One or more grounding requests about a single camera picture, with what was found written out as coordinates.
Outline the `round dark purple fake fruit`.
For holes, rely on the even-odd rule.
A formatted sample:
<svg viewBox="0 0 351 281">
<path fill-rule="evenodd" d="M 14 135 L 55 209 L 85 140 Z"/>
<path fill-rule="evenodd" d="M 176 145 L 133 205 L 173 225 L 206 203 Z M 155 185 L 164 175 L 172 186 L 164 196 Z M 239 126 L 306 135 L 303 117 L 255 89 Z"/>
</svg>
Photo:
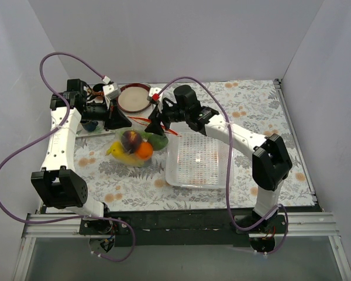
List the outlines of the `round dark purple fake fruit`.
<svg viewBox="0 0 351 281">
<path fill-rule="evenodd" d="M 142 143 L 142 136 L 134 130 L 124 131 L 121 136 L 121 144 L 129 154 L 135 153 L 139 145 Z"/>
</svg>

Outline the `clear zip top bag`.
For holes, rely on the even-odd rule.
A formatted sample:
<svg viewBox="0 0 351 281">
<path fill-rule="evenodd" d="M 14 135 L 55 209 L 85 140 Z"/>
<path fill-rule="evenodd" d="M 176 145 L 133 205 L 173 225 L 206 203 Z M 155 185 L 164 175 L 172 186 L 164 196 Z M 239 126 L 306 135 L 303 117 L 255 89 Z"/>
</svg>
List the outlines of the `clear zip top bag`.
<svg viewBox="0 0 351 281">
<path fill-rule="evenodd" d="M 150 164 L 155 154 L 164 152 L 172 136 L 180 134 L 172 129 L 164 135 L 146 132 L 150 120 L 130 116 L 132 126 L 116 130 L 114 139 L 105 149 L 105 155 L 114 161 L 132 167 L 145 167 Z"/>
</svg>

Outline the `green fake bell pepper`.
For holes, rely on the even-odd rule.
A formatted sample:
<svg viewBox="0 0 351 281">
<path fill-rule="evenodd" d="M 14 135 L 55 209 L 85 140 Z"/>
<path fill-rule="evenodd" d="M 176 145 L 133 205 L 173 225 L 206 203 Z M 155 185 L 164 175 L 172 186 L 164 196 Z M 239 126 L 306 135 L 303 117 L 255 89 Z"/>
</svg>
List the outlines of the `green fake bell pepper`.
<svg viewBox="0 0 351 281">
<path fill-rule="evenodd" d="M 166 135 L 152 134 L 147 142 L 151 144 L 154 151 L 163 150 L 168 145 L 168 137 Z"/>
</svg>

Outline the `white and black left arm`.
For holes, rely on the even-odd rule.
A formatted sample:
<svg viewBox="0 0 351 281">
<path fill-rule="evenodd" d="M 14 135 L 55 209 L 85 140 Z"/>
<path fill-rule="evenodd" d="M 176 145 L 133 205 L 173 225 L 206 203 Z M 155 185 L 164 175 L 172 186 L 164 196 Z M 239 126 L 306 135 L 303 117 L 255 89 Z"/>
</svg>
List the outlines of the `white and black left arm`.
<svg viewBox="0 0 351 281">
<path fill-rule="evenodd" d="M 104 129 L 128 128 L 131 122 L 118 108 L 121 91 L 116 83 L 104 79 L 102 102 L 88 101 L 89 85 L 80 79 L 67 81 L 67 89 L 53 94 L 50 101 L 51 128 L 46 157 L 31 182 L 46 207 L 67 210 L 84 217 L 86 224 L 100 234 L 113 232 L 109 208 L 88 194 L 86 181 L 74 167 L 74 146 L 82 121 L 101 121 Z"/>
</svg>

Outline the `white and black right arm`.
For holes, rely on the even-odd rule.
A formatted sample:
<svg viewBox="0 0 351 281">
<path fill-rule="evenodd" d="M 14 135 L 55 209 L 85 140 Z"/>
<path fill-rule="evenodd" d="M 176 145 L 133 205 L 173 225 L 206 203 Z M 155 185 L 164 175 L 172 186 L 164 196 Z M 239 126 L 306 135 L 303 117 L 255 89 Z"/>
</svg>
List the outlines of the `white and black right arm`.
<svg viewBox="0 0 351 281">
<path fill-rule="evenodd" d="M 284 180 L 292 169 L 288 150 L 281 136 L 260 135 L 229 122 L 224 109 L 215 110 L 201 105 L 195 91 L 189 85 L 181 85 L 173 91 L 175 101 L 164 97 L 162 90 L 150 90 L 147 100 L 155 108 L 149 115 L 146 132 L 164 135 L 173 122 L 185 122 L 190 129 L 237 150 L 252 163 L 252 178 L 258 186 L 257 199 L 250 216 L 242 221 L 232 220 L 240 232 L 256 229 L 269 231 L 274 226 L 274 217 L 279 208 L 278 199 Z"/>
</svg>

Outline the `yellow fake banana bunch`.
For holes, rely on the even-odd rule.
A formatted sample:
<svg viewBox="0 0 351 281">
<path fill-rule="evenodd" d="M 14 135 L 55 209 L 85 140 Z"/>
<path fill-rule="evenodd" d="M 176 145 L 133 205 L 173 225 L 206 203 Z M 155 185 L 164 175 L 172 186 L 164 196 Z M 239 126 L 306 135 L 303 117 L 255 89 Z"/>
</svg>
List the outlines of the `yellow fake banana bunch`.
<svg viewBox="0 0 351 281">
<path fill-rule="evenodd" d="M 124 150 L 124 147 L 120 143 L 120 141 L 114 142 L 106 151 L 106 155 L 112 155 L 116 160 L 118 160 L 119 162 L 125 165 L 135 166 L 135 167 L 144 166 L 144 161 L 141 159 L 138 159 L 136 156 L 128 154 L 128 152 Z"/>
</svg>

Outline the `orange fake fruit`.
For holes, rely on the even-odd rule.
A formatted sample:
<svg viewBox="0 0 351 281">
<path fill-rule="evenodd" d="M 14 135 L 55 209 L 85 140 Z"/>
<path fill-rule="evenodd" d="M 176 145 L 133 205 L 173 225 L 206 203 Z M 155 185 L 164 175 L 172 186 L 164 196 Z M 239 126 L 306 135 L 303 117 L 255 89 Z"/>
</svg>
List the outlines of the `orange fake fruit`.
<svg viewBox="0 0 351 281">
<path fill-rule="evenodd" d="M 135 155 L 144 161 L 149 160 L 153 155 L 152 145 L 149 142 L 142 142 L 135 151 Z"/>
</svg>

